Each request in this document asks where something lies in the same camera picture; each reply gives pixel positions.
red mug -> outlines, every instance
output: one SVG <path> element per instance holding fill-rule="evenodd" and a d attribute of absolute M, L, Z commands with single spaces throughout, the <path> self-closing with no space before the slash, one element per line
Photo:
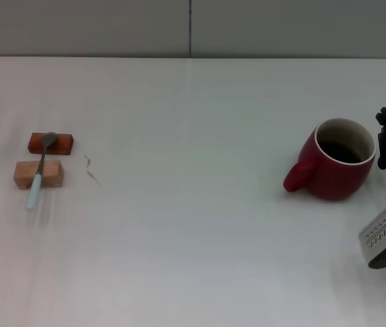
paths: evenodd
<path fill-rule="evenodd" d="M 364 183 L 376 155 L 376 142 L 355 121 L 335 118 L 317 126 L 283 181 L 288 192 L 303 187 L 320 198 L 339 200 Z"/>

light blue spoon handle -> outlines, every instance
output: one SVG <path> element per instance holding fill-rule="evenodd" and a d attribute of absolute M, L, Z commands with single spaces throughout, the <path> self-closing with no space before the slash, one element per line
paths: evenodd
<path fill-rule="evenodd" d="M 42 185 L 42 176 L 40 174 L 35 174 L 34 181 L 32 182 L 31 190 L 29 191 L 29 197 L 25 208 L 28 211 L 35 209 L 40 199 L 40 186 Z"/>

coffee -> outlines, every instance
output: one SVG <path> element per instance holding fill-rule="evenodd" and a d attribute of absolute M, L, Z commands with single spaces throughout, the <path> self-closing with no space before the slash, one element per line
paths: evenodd
<path fill-rule="evenodd" d="M 334 141 L 320 141 L 319 146 L 329 157 L 348 164 L 357 164 L 361 158 L 345 145 Z"/>

gray wall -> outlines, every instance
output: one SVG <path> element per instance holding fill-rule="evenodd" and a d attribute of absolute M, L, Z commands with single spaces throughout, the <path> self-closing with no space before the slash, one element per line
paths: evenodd
<path fill-rule="evenodd" d="M 386 58 L 386 0 L 193 0 L 193 57 Z"/>
<path fill-rule="evenodd" d="M 185 0 L 0 0 L 0 55 L 186 57 Z"/>

table surface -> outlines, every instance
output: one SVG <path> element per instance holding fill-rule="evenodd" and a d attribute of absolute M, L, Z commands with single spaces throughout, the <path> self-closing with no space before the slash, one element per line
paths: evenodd
<path fill-rule="evenodd" d="M 382 106 L 386 60 L 0 58 L 0 326 L 385 327 L 357 234 L 386 171 L 339 202 L 282 187 L 317 123 L 375 135 Z M 33 131 L 75 144 L 26 213 Z"/>

